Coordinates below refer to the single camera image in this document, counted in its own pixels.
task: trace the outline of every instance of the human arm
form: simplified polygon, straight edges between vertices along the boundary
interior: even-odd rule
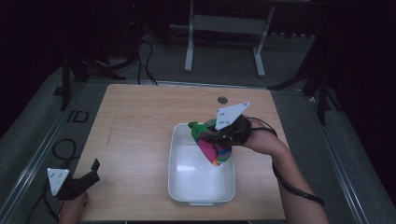
[[[250,121],[252,128],[263,127],[263,124],[258,120],[251,119]],[[296,189],[314,195],[290,150],[275,135],[267,131],[253,131],[244,147],[261,154],[270,155],[275,168],[286,182]],[[285,189],[279,182],[278,184],[285,217],[289,224],[329,223],[326,213],[319,203],[295,195]]]
[[[87,192],[83,192],[77,198],[64,201],[59,212],[59,224],[77,224],[81,221],[83,209],[87,205],[90,197]]]

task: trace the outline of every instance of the human hand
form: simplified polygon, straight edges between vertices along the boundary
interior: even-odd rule
[[[251,128],[265,127],[264,124],[257,119],[249,120],[251,122]],[[252,131],[249,139],[244,144],[244,147],[248,147],[256,152],[270,155],[272,157],[285,150],[289,151],[287,146],[273,133],[265,130]]]
[[[85,191],[74,200],[64,201],[59,213],[59,223],[79,223],[82,219],[83,208],[89,200],[90,197]]]

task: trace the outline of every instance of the tabletop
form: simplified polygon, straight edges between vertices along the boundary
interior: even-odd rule
[[[228,104],[218,102],[220,96]],[[233,148],[235,195],[222,206],[180,205],[168,193],[171,139],[179,123],[205,122],[217,109],[250,102],[244,114],[263,119],[287,144],[267,90],[197,86],[109,85],[75,177],[101,163],[83,220],[284,219],[272,160]]]

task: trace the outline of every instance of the forearm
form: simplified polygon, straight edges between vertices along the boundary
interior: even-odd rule
[[[275,168],[282,178],[296,189],[314,194],[308,183],[301,174],[293,156],[288,148],[280,148],[272,157]],[[285,189],[279,183],[279,191],[282,199],[286,220],[289,224],[294,223],[328,223],[323,207],[314,201],[295,195]]]

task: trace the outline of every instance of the white bowl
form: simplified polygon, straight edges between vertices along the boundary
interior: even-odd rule
[[[235,195],[233,155],[220,166],[214,166],[196,145],[188,124],[178,124],[172,135],[168,191],[179,203],[227,203]]]

